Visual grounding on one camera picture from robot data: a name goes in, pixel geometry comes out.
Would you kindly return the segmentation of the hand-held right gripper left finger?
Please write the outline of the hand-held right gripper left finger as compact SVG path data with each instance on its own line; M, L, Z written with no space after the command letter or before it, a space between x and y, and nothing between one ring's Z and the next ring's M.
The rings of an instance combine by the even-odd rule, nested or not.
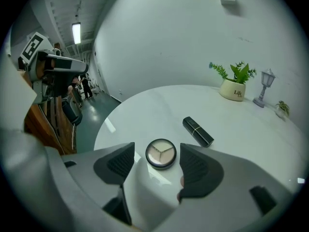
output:
M75 232L132 232L124 182L134 164L135 144L61 156L48 147L48 164Z

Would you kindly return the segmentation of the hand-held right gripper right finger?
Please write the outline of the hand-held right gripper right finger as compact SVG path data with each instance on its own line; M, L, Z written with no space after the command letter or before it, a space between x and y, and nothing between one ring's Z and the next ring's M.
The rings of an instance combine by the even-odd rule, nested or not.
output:
M284 212L291 192L257 164L182 143L184 187L177 227L191 232L261 232Z

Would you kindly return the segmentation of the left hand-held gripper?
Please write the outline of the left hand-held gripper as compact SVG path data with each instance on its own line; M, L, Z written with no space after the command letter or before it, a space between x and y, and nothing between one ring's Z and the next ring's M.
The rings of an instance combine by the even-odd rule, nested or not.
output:
M50 59L51 70L45 70L42 79L36 75L37 60ZM53 47L49 40L36 32L30 38L18 59L19 69L24 70L30 86L36 93L35 104L52 98L69 95L72 78L68 73L86 73L88 65L80 60L63 56L60 49Z

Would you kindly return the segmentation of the person's left hand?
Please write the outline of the person's left hand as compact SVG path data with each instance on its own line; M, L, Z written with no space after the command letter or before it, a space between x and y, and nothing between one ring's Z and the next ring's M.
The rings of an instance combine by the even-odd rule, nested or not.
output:
M55 60L53 58L47 58L45 60L37 60L36 63L36 75L38 79L42 79L45 70L53 70L55 68Z

